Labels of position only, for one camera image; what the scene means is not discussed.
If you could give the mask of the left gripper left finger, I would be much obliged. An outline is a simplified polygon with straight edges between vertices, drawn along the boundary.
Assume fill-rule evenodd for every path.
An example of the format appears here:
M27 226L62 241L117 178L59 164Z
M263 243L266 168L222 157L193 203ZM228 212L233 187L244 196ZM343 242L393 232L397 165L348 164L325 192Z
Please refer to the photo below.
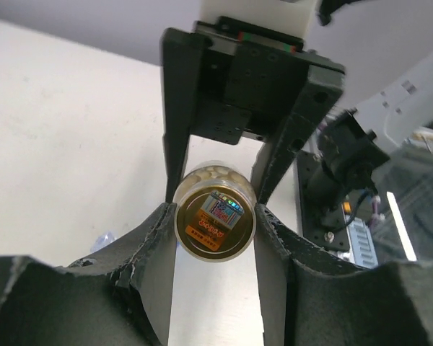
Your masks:
M0 345L166 345L175 209L68 267L0 256Z

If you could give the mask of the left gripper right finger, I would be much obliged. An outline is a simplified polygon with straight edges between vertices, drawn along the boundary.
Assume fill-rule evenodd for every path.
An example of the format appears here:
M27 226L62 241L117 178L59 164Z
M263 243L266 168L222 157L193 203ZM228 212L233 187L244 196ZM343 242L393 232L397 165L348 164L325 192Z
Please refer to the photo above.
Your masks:
M265 345L433 345L433 262L366 269L255 215Z

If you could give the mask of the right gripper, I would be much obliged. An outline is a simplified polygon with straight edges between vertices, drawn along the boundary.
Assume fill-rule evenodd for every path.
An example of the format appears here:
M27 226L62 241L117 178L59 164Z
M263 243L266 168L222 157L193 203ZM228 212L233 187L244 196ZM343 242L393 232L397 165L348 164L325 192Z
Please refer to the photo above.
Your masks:
M304 40L238 19L199 20L194 32L168 28L162 36L165 200L172 201L183 178L193 125L195 136L230 145L268 137L250 176L257 202L265 204L343 94L345 72L310 66L306 79L302 71L288 77Z

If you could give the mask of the amber pill bottle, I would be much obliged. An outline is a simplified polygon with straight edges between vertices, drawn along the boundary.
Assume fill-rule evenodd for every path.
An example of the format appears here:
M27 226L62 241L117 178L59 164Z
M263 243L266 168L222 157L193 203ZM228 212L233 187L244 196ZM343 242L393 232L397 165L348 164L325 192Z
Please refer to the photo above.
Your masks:
M206 262L226 262L241 255L255 235L253 186L223 161L205 161L180 182L175 235L182 248Z

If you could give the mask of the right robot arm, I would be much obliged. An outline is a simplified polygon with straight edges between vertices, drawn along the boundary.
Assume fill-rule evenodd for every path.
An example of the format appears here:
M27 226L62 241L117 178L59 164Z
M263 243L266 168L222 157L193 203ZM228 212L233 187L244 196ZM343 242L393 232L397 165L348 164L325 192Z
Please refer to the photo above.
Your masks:
M191 136L228 145L262 142L251 174L259 203L320 130L323 157L307 192L330 210L419 126L433 120L433 53L392 84L320 124L344 93L345 68L304 49L302 38L235 18L199 20L162 36L165 198L184 175Z

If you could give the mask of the blue weekly pill organizer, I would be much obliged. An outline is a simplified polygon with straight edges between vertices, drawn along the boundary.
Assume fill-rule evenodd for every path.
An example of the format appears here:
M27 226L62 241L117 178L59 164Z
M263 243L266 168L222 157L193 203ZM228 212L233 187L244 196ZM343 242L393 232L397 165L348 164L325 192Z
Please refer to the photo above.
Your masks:
M106 232L102 234L101 236L97 237L94 244L90 248L91 253L95 253L97 251L100 251L104 247L112 244L116 240L115 235L112 232Z

